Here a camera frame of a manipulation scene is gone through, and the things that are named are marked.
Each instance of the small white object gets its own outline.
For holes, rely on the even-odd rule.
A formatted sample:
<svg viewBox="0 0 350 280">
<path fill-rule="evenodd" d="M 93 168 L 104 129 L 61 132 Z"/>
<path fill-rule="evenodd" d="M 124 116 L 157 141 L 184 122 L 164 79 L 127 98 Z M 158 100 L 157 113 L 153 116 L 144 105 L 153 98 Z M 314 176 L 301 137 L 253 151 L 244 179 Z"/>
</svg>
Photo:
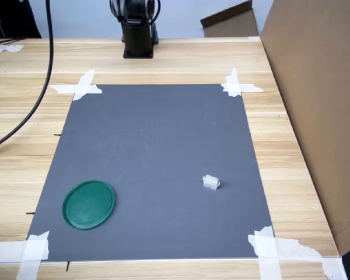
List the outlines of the small white object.
<svg viewBox="0 0 350 280">
<path fill-rule="evenodd" d="M 221 182 L 219 181 L 218 178 L 212 177 L 210 175 L 204 176 L 204 178 L 202 178 L 202 180 L 204 181 L 204 186 L 206 188 L 211 188 L 213 190 L 216 190 L 219 187 L 219 185 L 221 184 Z"/>
<path fill-rule="evenodd" d="M 16 53 L 23 48 L 23 45 L 3 45 L 0 44 L 0 53 L 3 51 L 9 51 L 10 53 Z"/>
</svg>

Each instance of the black cable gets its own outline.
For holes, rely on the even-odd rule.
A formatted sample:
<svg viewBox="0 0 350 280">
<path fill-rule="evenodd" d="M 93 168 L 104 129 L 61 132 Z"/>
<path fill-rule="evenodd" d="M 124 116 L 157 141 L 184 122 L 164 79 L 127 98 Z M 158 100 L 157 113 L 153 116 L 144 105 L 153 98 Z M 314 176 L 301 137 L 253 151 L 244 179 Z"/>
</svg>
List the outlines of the black cable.
<svg viewBox="0 0 350 280">
<path fill-rule="evenodd" d="M 53 30 L 52 30 L 52 18 L 51 18 L 51 5 L 50 0 L 45 0 L 45 5 L 47 7 L 47 22 L 48 22 L 48 31 L 49 31 L 49 64 L 48 64 L 48 72 L 47 77 L 45 78 L 43 89 L 41 90 L 41 93 L 39 95 L 39 98 L 37 99 L 34 107 L 31 109 L 31 111 L 28 113 L 28 115 L 21 121 L 19 125 L 15 129 L 13 129 L 7 136 L 2 138 L 0 140 L 0 144 L 4 143 L 6 140 L 8 140 L 14 133 L 19 131 L 21 127 L 31 118 L 31 116 L 35 113 L 36 109 L 39 107 L 40 102 L 42 101 L 49 81 L 51 79 L 51 73 L 52 73 L 52 66 L 53 66 Z"/>
<path fill-rule="evenodd" d="M 153 23 L 155 23 L 155 21 L 157 20 L 158 16 L 159 16 L 159 12 L 161 11 L 161 1 L 157 0 L 158 2 L 158 8 L 157 8 L 157 13 L 155 15 L 155 17 L 153 17 L 152 21 L 150 22 L 149 25 L 152 25 Z"/>
</svg>

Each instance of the white plastic block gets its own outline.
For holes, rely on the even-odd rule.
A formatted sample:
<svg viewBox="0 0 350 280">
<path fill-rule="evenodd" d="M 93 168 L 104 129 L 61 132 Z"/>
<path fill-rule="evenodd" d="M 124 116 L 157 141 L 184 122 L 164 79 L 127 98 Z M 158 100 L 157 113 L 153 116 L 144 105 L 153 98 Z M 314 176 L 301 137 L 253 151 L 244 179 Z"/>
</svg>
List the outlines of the white plastic block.
<svg viewBox="0 0 350 280">
<path fill-rule="evenodd" d="M 218 178 L 212 177 L 210 175 L 204 176 L 204 178 L 202 178 L 202 180 L 204 181 L 204 186 L 206 188 L 211 188 L 213 190 L 216 190 L 219 187 L 219 185 L 221 184 L 221 182 L 219 181 Z"/>
</svg>

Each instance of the green plastic lid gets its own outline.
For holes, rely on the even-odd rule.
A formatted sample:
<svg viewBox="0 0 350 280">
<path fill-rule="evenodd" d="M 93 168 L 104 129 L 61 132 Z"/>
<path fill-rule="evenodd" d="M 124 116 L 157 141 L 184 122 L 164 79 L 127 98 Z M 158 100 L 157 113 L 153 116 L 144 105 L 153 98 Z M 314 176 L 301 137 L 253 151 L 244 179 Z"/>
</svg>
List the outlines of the green plastic lid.
<svg viewBox="0 0 350 280">
<path fill-rule="evenodd" d="M 88 230 L 100 226 L 112 213 L 116 195 L 107 183 L 87 181 L 73 188 L 64 200 L 62 215 L 75 229 Z"/>
</svg>

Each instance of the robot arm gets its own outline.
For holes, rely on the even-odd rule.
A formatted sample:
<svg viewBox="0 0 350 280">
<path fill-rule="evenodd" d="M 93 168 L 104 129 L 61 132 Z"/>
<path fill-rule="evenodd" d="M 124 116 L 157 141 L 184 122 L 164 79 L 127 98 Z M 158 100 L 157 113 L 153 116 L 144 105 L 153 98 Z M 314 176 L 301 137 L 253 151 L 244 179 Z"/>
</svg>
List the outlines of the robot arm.
<svg viewBox="0 0 350 280">
<path fill-rule="evenodd" d="M 158 44 L 154 16 L 155 0 L 110 0 L 110 9 L 122 25 L 124 58 L 153 58 L 153 45 Z"/>
</svg>

